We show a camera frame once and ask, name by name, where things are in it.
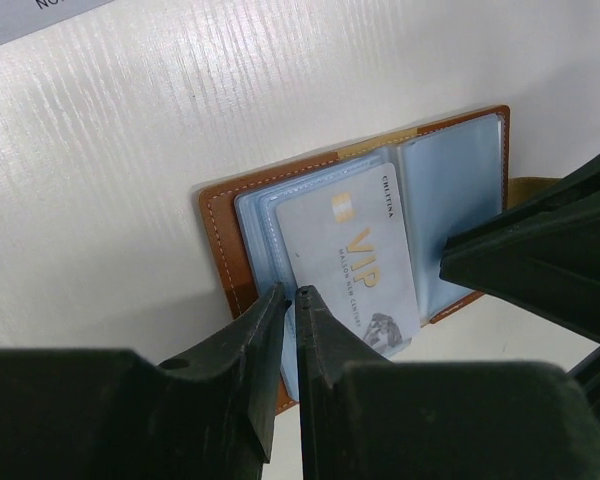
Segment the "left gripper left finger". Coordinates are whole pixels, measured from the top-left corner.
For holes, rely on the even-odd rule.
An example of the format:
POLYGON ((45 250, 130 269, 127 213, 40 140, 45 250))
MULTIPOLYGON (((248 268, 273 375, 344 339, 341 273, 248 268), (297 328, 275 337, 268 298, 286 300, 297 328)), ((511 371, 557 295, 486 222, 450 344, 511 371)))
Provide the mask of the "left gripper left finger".
POLYGON ((270 461, 281 285, 159 364, 130 349, 0 349, 0 479, 258 479, 270 461))

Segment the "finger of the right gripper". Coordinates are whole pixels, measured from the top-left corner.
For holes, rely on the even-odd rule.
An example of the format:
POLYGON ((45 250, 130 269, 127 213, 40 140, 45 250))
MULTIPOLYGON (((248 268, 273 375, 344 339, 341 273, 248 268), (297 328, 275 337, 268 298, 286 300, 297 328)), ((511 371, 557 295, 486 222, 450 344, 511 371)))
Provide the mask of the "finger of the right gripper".
POLYGON ((600 154, 529 200, 450 238, 439 276, 600 344, 600 154))

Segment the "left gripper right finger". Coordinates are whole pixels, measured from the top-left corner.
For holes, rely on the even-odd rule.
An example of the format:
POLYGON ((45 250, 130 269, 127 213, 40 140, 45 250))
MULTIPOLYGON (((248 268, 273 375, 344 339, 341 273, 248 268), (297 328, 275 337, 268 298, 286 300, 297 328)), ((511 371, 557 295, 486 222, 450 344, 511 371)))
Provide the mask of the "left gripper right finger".
POLYGON ((307 479, 600 479, 600 426, 542 362, 393 363, 295 298, 307 479))

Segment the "brown leather card holder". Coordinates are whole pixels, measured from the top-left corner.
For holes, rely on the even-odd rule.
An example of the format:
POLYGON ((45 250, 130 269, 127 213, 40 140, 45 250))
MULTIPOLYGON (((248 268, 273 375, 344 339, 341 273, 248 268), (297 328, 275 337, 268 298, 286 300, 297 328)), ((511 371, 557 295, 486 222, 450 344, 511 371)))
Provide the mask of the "brown leather card holder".
POLYGON ((503 133, 502 206, 505 209, 512 208, 555 184, 557 180, 551 177, 511 178, 509 176, 511 119, 510 107, 504 104, 461 111, 455 115, 436 118, 427 123, 394 129, 336 146, 325 147, 294 158, 246 170, 216 180, 201 188, 196 194, 196 204, 201 214, 214 263, 232 316, 234 318, 239 317, 258 298, 255 278, 249 264, 234 207, 234 200, 237 195, 307 173, 313 173, 354 157, 359 157, 379 147, 397 145, 488 114, 496 114, 502 117, 505 123, 503 133))

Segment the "silver VIP card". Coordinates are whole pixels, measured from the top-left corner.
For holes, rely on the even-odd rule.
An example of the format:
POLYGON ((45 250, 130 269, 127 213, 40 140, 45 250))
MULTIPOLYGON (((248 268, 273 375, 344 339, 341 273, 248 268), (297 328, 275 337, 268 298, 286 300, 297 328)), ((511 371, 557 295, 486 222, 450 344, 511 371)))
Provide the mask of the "silver VIP card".
POLYGON ((110 0, 0 0, 0 46, 110 3, 110 0))
POLYGON ((385 357, 419 332, 396 171, 383 163, 285 200, 275 213, 298 286, 385 357))

